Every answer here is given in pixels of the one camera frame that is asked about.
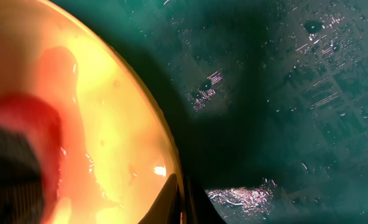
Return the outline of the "yellow-green plastic plate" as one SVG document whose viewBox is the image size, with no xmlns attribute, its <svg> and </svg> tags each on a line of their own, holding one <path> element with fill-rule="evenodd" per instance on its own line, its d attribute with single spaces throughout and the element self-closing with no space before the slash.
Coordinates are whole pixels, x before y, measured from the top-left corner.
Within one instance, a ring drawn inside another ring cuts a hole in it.
<svg viewBox="0 0 368 224">
<path fill-rule="evenodd" d="M 50 1 L 0 1 L 0 98 L 30 95 L 61 119 L 58 201 L 46 223 L 139 223 L 171 174 L 177 149 L 136 72 Z"/>
</svg>

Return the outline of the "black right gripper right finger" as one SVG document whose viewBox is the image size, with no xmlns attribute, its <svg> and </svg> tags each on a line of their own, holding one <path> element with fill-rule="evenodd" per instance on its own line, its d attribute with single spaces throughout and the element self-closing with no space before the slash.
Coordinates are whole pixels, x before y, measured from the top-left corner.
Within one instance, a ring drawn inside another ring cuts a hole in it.
<svg viewBox="0 0 368 224">
<path fill-rule="evenodd" d="M 196 179 L 186 176 L 184 183 L 187 224 L 226 224 Z"/>
</svg>

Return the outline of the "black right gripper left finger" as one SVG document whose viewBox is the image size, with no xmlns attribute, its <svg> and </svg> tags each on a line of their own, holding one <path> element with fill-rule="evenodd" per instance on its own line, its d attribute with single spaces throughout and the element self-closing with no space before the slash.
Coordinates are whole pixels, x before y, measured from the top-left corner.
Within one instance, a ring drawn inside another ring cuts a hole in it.
<svg viewBox="0 0 368 224">
<path fill-rule="evenodd" d="M 139 224 L 180 224 L 181 198 L 176 174 L 171 174 Z"/>
</svg>

